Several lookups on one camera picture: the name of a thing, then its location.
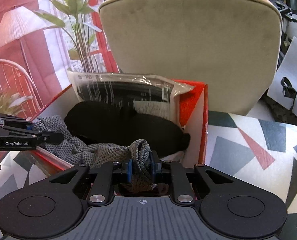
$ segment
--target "beige chair back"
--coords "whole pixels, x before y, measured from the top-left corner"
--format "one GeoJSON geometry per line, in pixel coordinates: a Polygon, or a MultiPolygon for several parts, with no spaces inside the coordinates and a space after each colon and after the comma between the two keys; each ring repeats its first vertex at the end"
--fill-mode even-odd
{"type": "Polygon", "coordinates": [[[282,18],[268,0],[107,0],[99,13],[124,73],[203,81],[210,110],[247,114],[273,80],[282,18]]]}

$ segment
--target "pink triangle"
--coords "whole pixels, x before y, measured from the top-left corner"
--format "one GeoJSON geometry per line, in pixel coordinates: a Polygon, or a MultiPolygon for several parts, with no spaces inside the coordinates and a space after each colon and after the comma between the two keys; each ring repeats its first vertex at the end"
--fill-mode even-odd
{"type": "Polygon", "coordinates": [[[258,162],[262,166],[262,169],[265,170],[266,168],[268,168],[275,161],[275,159],[244,131],[242,131],[240,128],[238,128],[238,130],[254,153],[258,162]]]}

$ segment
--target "metal screw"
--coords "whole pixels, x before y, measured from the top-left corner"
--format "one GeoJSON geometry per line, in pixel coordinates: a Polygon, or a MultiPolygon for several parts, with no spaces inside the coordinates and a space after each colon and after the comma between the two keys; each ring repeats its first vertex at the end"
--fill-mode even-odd
{"type": "Polygon", "coordinates": [[[90,196],[90,201],[93,203],[101,203],[105,200],[105,197],[102,195],[93,195],[90,196]]]}
{"type": "Polygon", "coordinates": [[[193,197],[190,195],[180,195],[177,197],[177,200],[182,203],[189,203],[193,200],[193,197]]]}

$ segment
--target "geometric patterned tablecloth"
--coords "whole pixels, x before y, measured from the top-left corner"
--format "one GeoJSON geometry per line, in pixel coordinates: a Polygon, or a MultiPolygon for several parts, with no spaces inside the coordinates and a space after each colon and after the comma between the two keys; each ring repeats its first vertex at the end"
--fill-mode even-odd
{"type": "Polygon", "coordinates": [[[297,240],[297,126],[210,111],[205,164],[279,196],[297,240]]]}
{"type": "MultiPolygon", "coordinates": [[[[297,240],[296,126],[209,112],[205,163],[278,195],[288,208],[280,238],[297,240]]],[[[1,166],[0,199],[53,172],[28,152],[9,152],[1,166]]]]}

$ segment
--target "plastic package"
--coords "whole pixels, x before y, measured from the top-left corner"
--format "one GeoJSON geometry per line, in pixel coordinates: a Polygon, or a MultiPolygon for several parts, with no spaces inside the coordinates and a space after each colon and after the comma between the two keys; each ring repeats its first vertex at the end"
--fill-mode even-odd
{"type": "Polygon", "coordinates": [[[133,105],[179,125],[179,95],[194,86],[154,74],[80,73],[67,71],[79,101],[105,102],[117,107],[133,105]]]}

